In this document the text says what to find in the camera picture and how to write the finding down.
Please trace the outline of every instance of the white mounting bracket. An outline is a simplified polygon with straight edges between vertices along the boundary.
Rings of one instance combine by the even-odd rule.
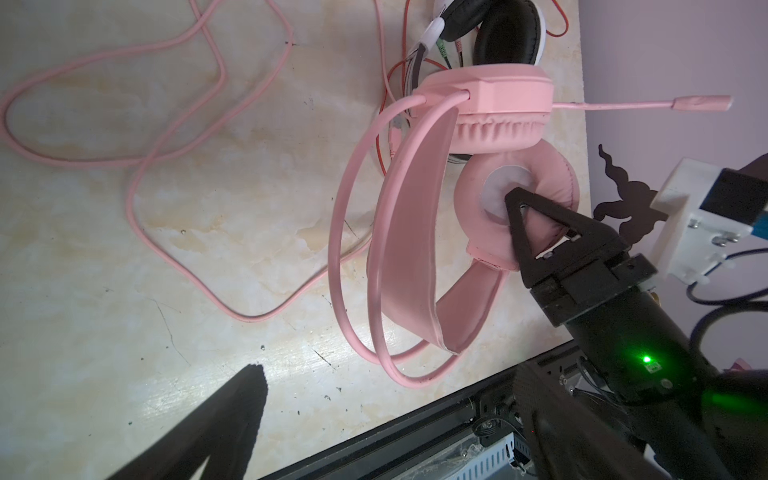
[[[699,208],[722,170],[684,158],[656,194],[650,207],[669,218],[649,257],[659,271],[649,281],[672,274],[686,285],[708,283],[704,274],[725,260],[723,247],[752,233],[750,225]]]

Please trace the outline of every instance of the wire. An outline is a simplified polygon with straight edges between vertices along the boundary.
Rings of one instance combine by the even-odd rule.
[[[768,248],[756,248],[755,250],[744,250],[743,252],[732,253],[728,257],[725,257],[725,260],[723,260],[723,262],[727,262],[728,260],[733,260],[740,257],[760,255],[761,253],[768,253]],[[710,269],[710,271],[704,274],[704,276],[709,276],[709,274],[717,270],[720,267],[720,265],[723,264],[723,262],[720,262],[717,265],[713,266]],[[698,285],[698,282],[693,282],[692,284],[690,284],[688,288],[686,288],[685,294],[688,296],[688,298],[691,301],[695,303],[699,303],[700,305],[735,305],[738,303],[747,302],[749,300],[760,298],[761,296],[768,295],[768,288],[764,288],[762,290],[757,290],[756,292],[748,293],[747,295],[735,296],[733,298],[727,298],[722,300],[704,300],[694,295],[694,289],[696,288],[696,285]]]
[[[456,53],[458,53],[458,66],[464,68],[464,48],[462,47],[462,40],[457,38],[453,43],[456,46]]]
[[[603,396],[603,398],[610,404],[612,404],[614,407],[620,408],[619,401],[616,398],[616,396],[611,392],[606,392],[602,388],[598,387],[598,385],[594,382],[592,377],[587,373],[586,369],[584,368],[584,360],[582,357],[578,357],[576,359],[576,366],[578,367],[578,371],[581,374],[581,377],[589,383],[589,385],[597,390],[597,392]]]
[[[382,18],[382,7],[379,4],[379,0],[373,0],[373,4],[376,7],[376,23],[379,25],[379,53],[382,62],[382,78],[384,78],[384,89],[386,90],[389,100],[395,101],[395,95],[392,93],[392,89],[389,87],[389,82],[386,76],[386,40],[384,39],[384,19]]]
[[[529,476],[529,477],[538,477],[538,475],[536,475],[535,473],[530,473],[527,468],[520,467],[520,469],[522,470],[522,473],[523,473],[524,477],[526,475]]]
[[[525,437],[525,435],[523,435],[522,432],[520,432],[520,429],[518,427],[516,427],[515,425],[512,425],[512,422],[505,419],[501,415],[482,416],[477,420],[475,420],[474,423],[472,423],[472,426],[470,427],[470,429],[472,430],[472,433],[475,434],[475,436],[487,437],[496,433],[496,427],[492,426],[490,428],[483,429],[482,425],[486,422],[494,422],[494,421],[506,423],[512,429],[512,431],[516,432],[518,435]]]
[[[413,91],[419,86],[419,74],[421,73],[422,62],[424,61],[426,54],[427,47],[424,44],[419,45],[419,47],[416,49],[416,56],[411,62],[411,71],[409,72],[409,77],[406,79],[406,93],[408,95],[412,94]]]
[[[445,64],[448,65],[448,68],[452,68],[451,62],[448,60],[448,52],[445,51],[445,42],[442,38],[437,39],[437,49],[440,51],[440,56],[445,61]]]
[[[427,63],[434,65],[438,68],[441,68],[442,70],[448,70],[444,65],[439,64],[438,62],[432,60],[431,58],[426,59]],[[392,78],[392,73],[400,66],[402,66],[406,62],[405,59],[397,62],[392,68],[389,69],[389,73],[386,75],[387,81],[389,81],[390,78]],[[386,99],[387,95],[384,94],[384,99],[382,100],[381,107],[379,108],[379,113],[381,114],[384,111],[384,107],[386,106]],[[384,166],[384,159],[382,158],[382,148],[381,144],[379,143],[379,135],[376,135],[376,154],[379,156],[379,167],[382,169],[382,173],[386,176],[386,167]]]
[[[555,8],[557,8],[558,12],[560,12],[560,15],[562,15],[563,20],[565,21],[565,30],[563,30],[562,33],[554,34],[551,31],[547,30],[547,35],[555,38],[562,37],[563,35],[568,33],[568,27],[570,26],[568,24],[568,16],[563,12],[563,8],[558,3],[558,0],[552,0],[552,3],[554,3]]]
[[[579,392],[579,393],[581,393],[583,395],[586,395],[586,396],[588,396],[591,399],[601,400],[602,402],[607,402],[607,399],[604,396],[600,395],[599,393],[590,392],[589,390],[584,390],[584,389],[577,389],[575,387],[574,387],[573,391],[574,392]]]
[[[402,60],[406,60],[406,55],[408,54],[408,51],[406,50],[406,42],[407,40],[407,33],[408,33],[408,9],[411,6],[411,0],[406,0],[406,7],[402,11]],[[403,68],[402,74],[400,75],[400,87],[402,91],[402,96],[406,96],[406,70]]]
[[[701,340],[707,330],[720,319],[743,312],[767,312],[768,302],[742,302],[735,305],[723,305],[703,316],[690,333],[689,347],[692,353],[701,354]]]
[[[124,206],[128,223],[130,224],[131,229],[134,231],[136,236],[142,242],[144,242],[148,247],[150,247],[152,251],[154,251],[159,257],[165,260],[166,263],[170,264],[173,268],[175,268],[182,275],[188,278],[193,285],[195,285],[198,289],[200,289],[203,292],[203,294],[207,296],[214,303],[214,305],[216,305],[220,310],[222,310],[228,316],[242,322],[259,322],[259,321],[269,319],[283,312],[293,301],[296,300],[298,296],[306,292],[309,288],[315,285],[327,274],[327,271],[328,271],[327,267],[322,268],[321,271],[311,276],[298,290],[293,292],[278,307],[272,309],[269,312],[263,313],[261,315],[255,315],[255,316],[243,315],[242,313],[238,313],[232,310],[227,305],[225,305],[194,273],[189,271],[185,266],[181,265],[181,263],[179,263],[171,255],[169,255],[162,248],[160,248],[155,242],[153,242],[152,239],[150,239],[149,236],[141,228],[141,225],[138,223],[138,220],[134,212],[134,197],[141,183],[142,178],[147,172],[147,169],[150,166],[154,165],[157,161],[174,159],[193,150],[197,145],[203,143],[206,139],[216,134],[229,120],[236,117],[239,113],[245,110],[245,108],[247,108],[248,105],[255,102],[264,93],[264,91],[270,86],[270,84],[275,79],[277,74],[286,64],[288,56],[291,50],[293,49],[293,28],[291,27],[290,23],[286,19],[285,15],[283,15],[283,13],[274,3],[274,1],[265,0],[266,3],[269,5],[269,7],[280,18],[280,21],[283,23],[283,27],[285,28],[287,33],[285,49],[283,50],[283,53],[280,56],[280,59],[276,67],[273,69],[272,73],[266,78],[264,82],[262,82],[261,85],[259,85],[253,91],[251,91],[242,101],[236,104],[233,108],[231,108],[225,114],[223,114],[218,119],[216,119],[215,122],[213,122],[202,134],[194,138],[190,143],[184,145],[183,147],[175,151],[170,151],[164,154],[161,153],[162,147],[170,139],[171,135],[182,124],[184,124],[187,121],[187,119],[189,119],[189,117],[195,111],[203,107],[203,105],[205,105],[211,98],[213,98],[216,94],[218,94],[226,83],[227,70],[223,62],[223,57],[213,39],[213,36],[210,34],[207,27],[207,22],[210,20],[214,11],[222,1],[223,0],[213,0],[209,4],[206,11],[201,14],[195,0],[189,0],[190,7],[197,21],[193,26],[189,27],[183,34],[177,36],[176,38],[172,38],[171,40],[146,44],[146,45],[135,45],[131,47],[123,47],[123,48],[118,48],[111,51],[104,51],[104,52],[93,54],[93,55],[87,55],[82,58],[77,58],[62,66],[51,68],[47,71],[43,71],[42,73],[33,75],[29,79],[12,87],[2,96],[2,98],[0,98],[0,115],[2,116],[2,122],[0,122],[0,138],[4,140],[5,143],[7,143],[14,151],[19,153],[24,158],[30,161],[35,161],[35,162],[46,164],[53,167],[94,168],[94,167],[130,167],[132,165],[138,165],[137,173],[134,175],[134,178],[131,181],[130,187],[128,188],[127,196],[125,199],[125,206]],[[382,52],[382,76],[385,77],[384,71],[386,69],[386,66],[384,65],[384,62],[383,62],[383,53],[384,53],[383,29],[384,27],[383,27],[382,18],[380,15],[379,2],[378,0],[374,0],[374,3],[376,5],[377,22],[379,24],[379,41],[381,43],[380,47]],[[214,57],[216,58],[216,62],[219,68],[219,77],[217,79],[217,82],[212,88],[206,91],[205,94],[203,94],[200,98],[198,98],[192,104],[192,106],[190,106],[186,111],[184,111],[182,115],[180,115],[175,121],[171,123],[170,127],[168,127],[168,129],[155,141],[154,146],[151,148],[150,152],[146,156],[122,157],[118,159],[101,158],[101,159],[84,160],[84,161],[47,157],[43,154],[35,152],[27,148],[26,146],[22,145],[13,136],[11,131],[8,129],[8,125],[9,125],[8,111],[10,106],[21,94],[23,94],[28,89],[34,87],[35,85],[41,84],[42,82],[45,82],[51,78],[57,77],[61,74],[67,73],[69,71],[75,70],[76,68],[80,68],[82,66],[85,66],[97,61],[124,57],[128,55],[138,55],[140,53],[145,53],[149,51],[158,51],[158,50],[163,50],[165,48],[171,48],[191,40],[192,37],[194,37],[195,34],[198,33],[199,31],[203,32],[206,38],[206,41],[211,51],[213,52]],[[345,263],[351,260],[354,256],[363,252],[368,247],[369,242],[370,242],[370,239],[361,242],[359,245],[357,245],[351,251],[349,251],[347,254],[341,257],[339,259],[339,262]],[[400,360],[408,359],[410,358],[410,356],[415,355],[416,353],[417,351],[415,350],[413,351],[409,350],[408,352],[405,352],[400,356],[397,356],[398,358],[396,360],[400,361]]]

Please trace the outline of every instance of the table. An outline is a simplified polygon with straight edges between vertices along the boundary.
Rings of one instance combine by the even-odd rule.
[[[248,313],[277,305],[325,263],[338,181],[382,93],[371,2],[279,3],[296,47],[275,83],[218,135],[153,167],[136,203],[153,238]],[[558,30],[554,6],[540,3]],[[383,2],[388,65],[400,55],[402,4]],[[583,101],[578,3],[561,4],[571,30],[547,39],[542,66],[558,101]],[[409,41],[423,31],[430,9],[413,2]],[[11,2],[0,18],[0,88],[82,54],[170,38],[193,19],[182,0]],[[228,0],[210,29],[230,83],[182,127],[175,144],[263,79],[284,46],[282,25],[261,1]],[[216,75],[199,36],[35,88],[16,102],[10,125],[47,154],[139,154]],[[584,114],[553,113],[545,138],[573,164],[579,210],[588,214]],[[222,314],[129,230],[122,202],[130,170],[46,167],[5,145],[0,168],[0,469],[6,478],[103,478],[236,371],[260,363],[269,394],[247,473],[259,478],[569,339],[512,275],[453,372],[428,388],[404,389],[349,348],[325,281],[264,323]],[[439,208],[439,295],[470,260],[452,209],[460,171],[448,166]],[[381,181],[370,159],[353,194],[345,244],[369,229]],[[365,258],[344,266],[343,279],[349,315],[368,342]],[[391,323],[386,335],[393,351],[415,342]],[[405,371],[425,372],[445,357],[430,347]]]

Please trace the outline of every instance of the pink headphones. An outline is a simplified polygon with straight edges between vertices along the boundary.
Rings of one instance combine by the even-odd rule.
[[[631,104],[553,103],[554,86],[538,66],[478,65],[430,75],[413,92],[385,109],[352,153],[333,206],[328,276],[333,309],[349,344],[380,363],[403,386],[424,386],[446,374],[478,335],[508,272],[518,270],[512,253],[504,195],[527,183],[535,193],[576,210],[579,190],[571,165],[541,136],[553,108],[610,110],[673,108],[725,111],[727,95],[683,97]],[[341,289],[341,236],[349,195],[376,135],[410,110],[412,129],[395,155],[376,206],[368,254],[368,316],[375,352],[352,329]],[[435,303],[435,221],[449,151],[473,154],[456,184],[456,216],[469,238],[472,265]],[[563,235],[562,227],[527,212],[531,248],[540,253]],[[391,356],[382,312],[424,340]],[[451,354],[437,370],[420,377],[395,363],[432,343]]]

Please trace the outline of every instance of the crack on table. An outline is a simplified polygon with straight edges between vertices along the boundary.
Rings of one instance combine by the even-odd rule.
[[[165,323],[165,329],[168,330],[168,335],[170,335],[170,344],[174,347],[174,350],[176,350],[176,353],[179,354],[179,356],[187,362],[188,366],[192,366],[191,363],[189,363],[189,360],[181,353],[179,352],[179,349],[176,348],[176,343],[174,342],[174,334],[170,332],[170,327],[168,326],[168,321],[165,319],[165,315],[163,314],[163,310],[160,308],[160,305],[157,303],[157,300],[151,299],[154,302],[154,305],[157,307],[157,311],[160,312],[160,316],[163,317],[163,323]]]
[[[312,351],[313,351],[315,354],[317,354],[317,356],[318,356],[318,357],[320,357],[321,359],[323,359],[323,361],[324,361],[325,363],[327,363],[329,367],[331,367],[332,369],[336,370],[336,367],[335,367],[335,366],[333,366],[333,365],[331,365],[331,362],[329,362],[328,360],[326,360],[326,357],[324,357],[324,356],[320,355],[320,354],[319,354],[319,352],[318,352],[317,350],[315,350],[315,349],[312,349]]]
[[[150,298],[150,297],[148,297],[148,296],[144,296],[144,295],[142,295],[142,296],[143,296],[145,299],[147,299],[147,300],[150,300],[151,302],[154,302],[154,304],[155,304],[155,305],[158,305],[158,304],[159,304],[159,305],[162,305],[162,306],[167,306],[168,308],[170,308],[170,309],[171,309],[171,310],[173,310],[174,312],[176,312],[176,313],[181,313],[181,310],[176,310],[175,308],[173,308],[172,306],[168,305],[167,303],[158,302],[158,301],[157,301],[157,300],[155,300],[154,298]]]
[[[352,228],[349,226],[349,222],[344,220],[344,223],[346,224],[347,228],[349,228],[349,231],[352,232],[352,235],[354,235],[357,240],[360,240],[360,237],[357,236],[357,233],[355,233],[355,231],[352,230]]]

